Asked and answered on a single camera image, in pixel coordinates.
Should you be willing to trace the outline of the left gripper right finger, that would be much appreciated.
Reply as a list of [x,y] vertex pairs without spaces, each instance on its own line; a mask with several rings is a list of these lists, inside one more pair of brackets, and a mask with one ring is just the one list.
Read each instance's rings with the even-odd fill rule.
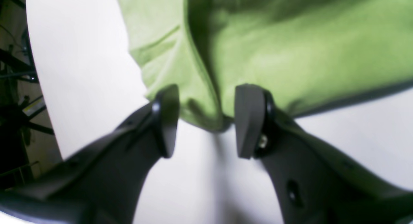
[[412,192],[307,133],[257,85],[235,90],[239,158],[261,161],[285,224],[408,224]]

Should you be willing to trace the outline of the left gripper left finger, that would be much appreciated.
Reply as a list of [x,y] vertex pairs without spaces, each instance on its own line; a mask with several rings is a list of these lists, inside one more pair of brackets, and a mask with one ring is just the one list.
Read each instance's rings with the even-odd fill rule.
[[146,176],[174,153],[178,119],[172,84],[38,180],[2,192],[1,214],[30,224],[133,223]]

